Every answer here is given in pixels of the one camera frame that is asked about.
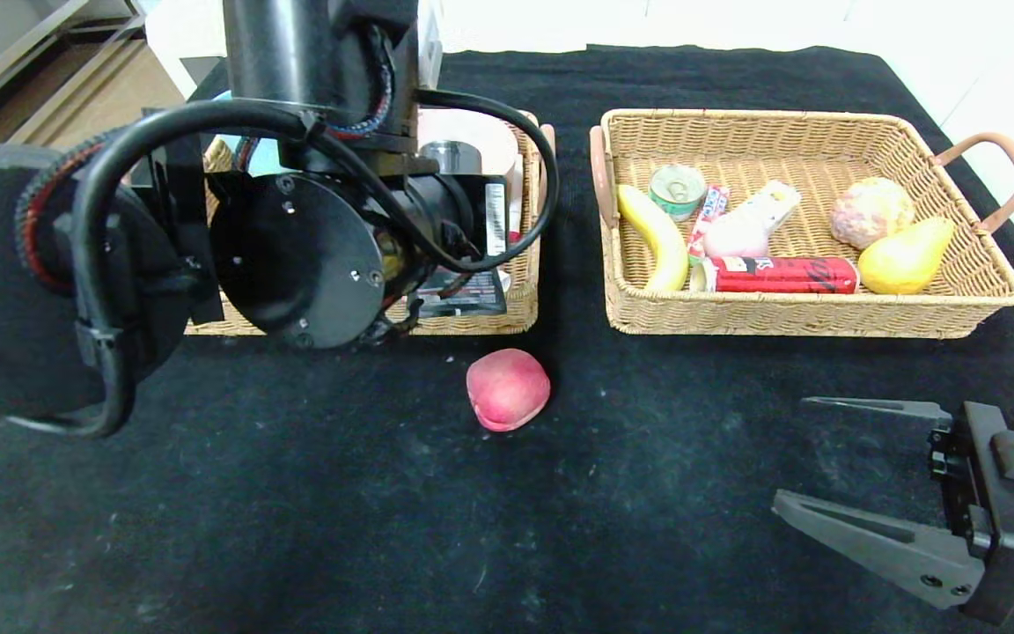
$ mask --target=banana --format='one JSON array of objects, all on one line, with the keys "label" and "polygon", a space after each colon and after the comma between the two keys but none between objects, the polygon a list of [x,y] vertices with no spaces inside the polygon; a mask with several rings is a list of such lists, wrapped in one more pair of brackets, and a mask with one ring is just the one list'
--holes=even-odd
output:
[{"label": "banana", "polygon": [[617,187],[617,201],[621,217],[644,237],[656,259],[656,270],[644,286],[645,291],[682,290],[687,281],[687,248],[675,222],[648,194],[632,185]]}]

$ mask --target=black table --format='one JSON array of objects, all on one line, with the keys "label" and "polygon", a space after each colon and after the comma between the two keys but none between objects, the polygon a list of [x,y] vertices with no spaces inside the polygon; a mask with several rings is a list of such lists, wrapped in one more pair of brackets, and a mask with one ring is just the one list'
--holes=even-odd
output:
[{"label": "black table", "polygon": [[[924,430],[794,407],[812,394],[973,400],[1014,426],[1014,308],[949,342],[626,337],[604,321],[586,137],[606,110],[889,113],[945,149],[884,62],[459,54],[443,86],[558,128],[563,204],[535,328],[338,353],[189,338],[110,440],[0,421],[0,633],[993,631],[878,580],[770,504],[786,487],[938,517]],[[950,173],[979,212],[995,208],[963,161]],[[1010,224],[998,241],[1014,265]],[[463,371],[506,346],[547,365],[555,397],[493,437]]]}]

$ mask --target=canned food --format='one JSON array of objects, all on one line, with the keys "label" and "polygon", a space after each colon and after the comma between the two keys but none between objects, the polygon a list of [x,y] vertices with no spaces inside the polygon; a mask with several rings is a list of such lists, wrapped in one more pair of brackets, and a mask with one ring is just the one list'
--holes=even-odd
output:
[{"label": "canned food", "polygon": [[696,212],[707,196],[707,178],[684,164],[665,164],[652,173],[648,193],[671,220],[681,222]]},{"label": "canned food", "polygon": [[691,268],[693,291],[851,294],[858,281],[844,257],[707,257]]}]

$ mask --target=red peach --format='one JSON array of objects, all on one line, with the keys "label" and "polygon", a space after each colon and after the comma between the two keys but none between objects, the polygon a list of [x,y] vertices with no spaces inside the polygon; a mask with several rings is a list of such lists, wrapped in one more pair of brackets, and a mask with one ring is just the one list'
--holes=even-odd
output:
[{"label": "red peach", "polygon": [[517,430],[551,401],[551,377],[522,350],[496,350],[467,369],[467,398],[488,430]]}]

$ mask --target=basket handle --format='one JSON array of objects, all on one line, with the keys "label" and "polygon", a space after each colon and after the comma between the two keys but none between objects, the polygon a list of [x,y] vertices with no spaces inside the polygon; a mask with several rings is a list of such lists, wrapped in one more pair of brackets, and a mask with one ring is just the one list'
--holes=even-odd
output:
[{"label": "basket handle", "polygon": [[600,217],[609,229],[617,228],[617,206],[612,198],[612,183],[608,178],[608,161],[604,155],[604,135],[600,126],[589,129],[589,164],[592,165],[592,193],[597,197]]},{"label": "basket handle", "polygon": [[[945,150],[945,152],[942,152],[940,155],[934,157],[934,162],[944,167],[946,164],[953,162],[955,157],[961,156],[961,153],[972,147],[972,145],[984,143],[986,141],[999,145],[999,149],[1004,150],[1005,155],[1007,155],[1009,160],[1011,160],[1011,165],[1014,167],[1014,141],[1010,140],[1006,136],[1003,136],[1003,134],[998,134],[997,132],[982,132],[973,134],[972,137],[968,137],[968,139],[953,145],[952,148],[949,148]],[[1011,193],[1011,197],[1007,200],[1006,204],[1002,206],[1002,208],[999,208],[994,213],[991,213],[989,217],[979,222],[977,229],[984,229],[985,231],[993,233],[997,231],[997,229],[1001,228],[1001,225],[1009,219],[1012,212],[1014,212],[1014,192]]]},{"label": "basket handle", "polygon": [[[555,150],[555,155],[558,153],[558,144],[555,143],[555,126],[550,124],[542,124],[538,126],[538,129],[542,132],[544,137],[547,137],[547,141],[551,144],[551,149]],[[538,205],[542,205],[544,201],[547,200],[547,163],[546,161],[538,161]]]}]

